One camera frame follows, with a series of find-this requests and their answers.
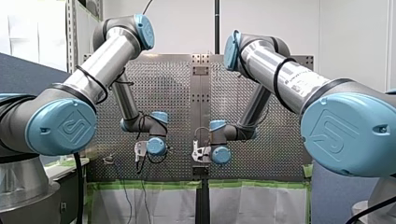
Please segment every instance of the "pegboard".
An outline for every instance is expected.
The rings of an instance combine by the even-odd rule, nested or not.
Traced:
[[[142,174],[136,174],[136,133],[125,133],[120,129],[120,110],[110,92],[107,101],[98,106],[98,130],[87,153],[92,159],[88,167],[89,181],[192,179],[192,138],[196,128],[193,124],[211,119],[237,122],[256,85],[243,77],[238,78],[237,73],[226,71],[222,66],[222,56],[218,55],[210,56],[210,63],[205,64],[208,74],[197,79],[193,74],[196,62],[192,62],[192,56],[142,55],[126,66],[126,75],[134,83],[131,91],[139,110],[144,113],[160,110],[169,114],[167,144],[172,149],[164,163],[146,161]],[[311,56],[295,58],[312,67]],[[192,97],[195,90],[200,90],[206,97],[198,107],[197,96]],[[197,111],[203,117],[200,122],[196,122]],[[284,109],[273,97],[268,118],[259,129],[259,137],[246,143],[230,142],[232,162],[222,167],[212,165],[210,177],[303,180],[302,165],[310,163],[311,159],[299,131],[297,116]],[[139,140],[147,140],[148,137],[141,134]],[[103,158],[110,154],[114,155],[116,164],[104,165]]]
[[[295,56],[300,64],[312,69],[312,56]],[[236,123],[242,116],[256,85],[239,73],[229,72],[222,57],[212,57],[211,119]],[[271,96],[268,116],[258,128],[258,137],[229,142],[232,160],[224,166],[212,165],[210,178],[247,178],[298,181],[304,179],[303,164],[311,162],[300,136],[299,118]]]

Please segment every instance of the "blue cap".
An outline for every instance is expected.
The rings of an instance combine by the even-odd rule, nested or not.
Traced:
[[[314,160],[340,175],[396,173],[396,109],[352,92],[320,98],[304,113],[301,134]]]
[[[166,124],[168,123],[168,114],[165,112],[153,111],[153,112],[151,112],[151,116],[159,121],[166,123]]]
[[[241,46],[241,34],[238,32],[235,35],[236,39],[234,38],[233,34],[228,37],[224,50],[224,66],[229,71],[236,70],[238,48],[236,47],[235,43],[238,44],[239,48]]]
[[[136,14],[134,15],[134,21],[136,23],[136,30],[139,34],[144,49],[154,48],[154,30],[152,29],[149,18],[142,14]]]
[[[212,152],[212,161],[215,164],[226,164],[231,160],[231,151],[227,147],[217,147]]]
[[[68,155],[87,146],[96,131],[96,115],[78,99],[62,99],[39,108],[30,118],[26,143],[46,156]]]
[[[217,129],[220,129],[225,126],[225,120],[224,119],[215,119],[210,121],[209,123],[209,128],[210,132],[214,132]]]
[[[148,140],[147,150],[150,155],[163,156],[166,152],[165,142],[158,137],[153,137]]]

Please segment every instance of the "black cable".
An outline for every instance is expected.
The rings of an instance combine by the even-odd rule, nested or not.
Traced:
[[[367,208],[366,210],[359,212],[357,215],[353,216],[352,218],[350,218],[346,224],[354,224],[357,221],[359,221],[359,218],[366,216],[367,214],[370,214],[380,208],[383,208],[385,206],[388,206],[392,203],[396,203],[396,196],[394,196],[393,198],[389,198],[387,200],[385,200],[382,203],[378,203],[376,205],[374,205],[373,207]]]
[[[94,76],[92,76],[89,72],[85,71],[85,69],[83,69],[81,66],[76,65],[76,68],[82,72],[82,74],[84,74],[84,76],[89,77],[90,79],[92,79],[94,82],[96,82],[96,84],[98,84],[100,86],[100,88],[102,89],[102,91],[105,93],[105,97],[103,97],[103,99],[99,100],[96,103],[97,105],[101,104],[102,102],[104,102],[107,97],[108,97],[108,91],[107,88],[102,84],[102,82],[100,82],[98,79],[96,79]]]
[[[143,11],[143,15],[146,14],[146,11],[149,9],[149,5],[151,5],[152,0],[149,0],[148,4],[146,5],[145,10]]]
[[[82,165],[78,152],[74,153],[76,169],[78,176],[78,212],[76,224],[82,224],[82,215],[84,212],[84,178],[82,176]]]
[[[119,78],[125,73],[125,67],[122,69],[121,73],[114,79],[114,81],[108,86],[108,89],[112,91],[112,86],[114,83],[119,83],[119,84],[126,84],[128,86],[133,86],[134,83],[132,81],[127,81],[127,82],[122,82],[118,81]]]
[[[143,183],[143,179],[140,180],[140,183],[142,184],[142,189],[144,192],[144,197],[145,197],[145,206],[146,206],[146,211],[148,212],[148,222],[151,224],[151,214],[149,213],[149,206],[148,206],[148,200],[147,200],[147,192],[145,188],[145,184]]]
[[[146,156],[142,160],[142,164],[139,166],[139,161],[136,162],[136,173],[140,175],[145,167]]]
[[[257,123],[257,126],[259,126],[259,125],[261,125],[263,122],[265,122],[265,120],[267,119],[269,113],[270,113],[270,106],[268,105],[268,106],[267,106],[267,109],[266,109],[266,111],[265,111],[264,117],[262,118],[262,120],[260,120],[260,121]]]
[[[287,59],[285,59],[282,63],[280,63],[280,64],[277,66],[277,68],[276,68],[276,70],[275,70],[275,73],[274,73],[274,83],[273,83],[273,85],[274,85],[274,95],[276,96],[277,100],[278,100],[285,108],[287,108],[291,113],[294,113],[294,112],[290,109],[290,107],[283,101],[283,99],[282,99],[282,97],[280,96],[280,93],[279,93],[279,88],[278,88],[278,86],[277,86],[277,80],[278,80],[278,77],[279,77],[280,70],[282,69],[283,65],[285,65],[285,63],[289,63],[289,62],[295,62],[295,63],[296,63],[295,59],[293,59],[293,58],[287,58]]]
[[[138,121],[139,131],[137,132],[136,140],[140,138],[140,134],[143,132],[143,128],[145,127],[145,123],[146,123],[146,118],[151,118],[151,119],[155,120],[158,124],[160,124],[165,129],[166,134],[168,134],[168,128],[165,125],[163,125],[163,123],[160,120],[155,119],[151,115],[147,115],[147,114],[143,113],[142,111],[139,111],[139,113],[141,114],[141,117]]]
[[[122,178],[122,176],[120,175],[120,169],[119,169],[119,167],[118,167],[118,165],[117,165],[117,163],[115,161],[114,161],[114,168],[116,170],[118,179],[121,181],[121,184],[122,184],[122,187],[123,187],[123,190],[124,190],[124,193],[125,193],[126,201],[129,204],[129,218],[128,218],[128,223],[127,223],[127,224],[129,224],[131,222],[131,220],[132,220],[132,210],[133,210],[132,203],[129,200],[128,191],[126,190],[126,187],[125,187],[125,179]]]
[[[163,157],[161,158],[160,161],[154,161],[154,160],[149,156],[149,154],[148,154],[148,160],[149,160],[149,162],[151,162],[151,163],[160,164],[160,163],[163,163],[163,162],[165,161],[167,155],[168,155],[168,150],[166,150],[165,155],[163,155]]]

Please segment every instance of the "logo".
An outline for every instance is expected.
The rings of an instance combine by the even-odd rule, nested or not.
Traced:
[[[326,151],[336,160],[347,144],[352,144],[359,136],[359,128],[329,110],[323,111],[309,136],[317,147]]]
[[[73,111],[58,128],[58,131],[72,144],[76,145],[91,128],[91,124],[79,111]]]

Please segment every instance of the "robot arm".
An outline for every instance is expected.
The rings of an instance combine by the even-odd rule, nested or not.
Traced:
[[[311,156],[340,175],[396,173],[396,98],[347,78],[329,80],[283,55],[279,39],[235,32],[224,64],[262,84],[301,118]]]
[[[153,48],[149,19],[134,15],[102,22],[94,31],[93,46],[95,53],[70,78],[51,85],[34,100],[11,108],[6,102],[10,98],[0,95],[0,105],[9,108],[7,113],[1,111],[0,157],[24,153],[56,156],[82,150],[95,134],[95,105],[106,99],[111,85],[125,120],[122,129],[156,134],[153,145],[164,145],[167,115],[154,112],[144,125],[136,124],[141,115],[131,91],[122,83],[126,76],[120,75],[129,60]]]
[[[277,43],[276,50],[285,57],[290,56],[288,47],[279,39],[257,35],[243,35],[243,37],[246,43],[252,43],[257,39],[261,39],[263,45],[271,51],[275,50],[274,43]],[[245,77],[249,77],[245,65],[240,67],[240,72]],[[229,162],[231,159],[231,151],[227,148],[227,142],[247,141],[256,138],[260,118],[269,103],[270,97],[271,92],[261,83],[258,83],[242,117],[235,125],[226,124],[225,120],[212,120],[210,122],[211,147],[198,148],[197,143],[194,144],[194,152],[192,154],[194,159],[200,162],[213,161],[216,164],[225,164]]]

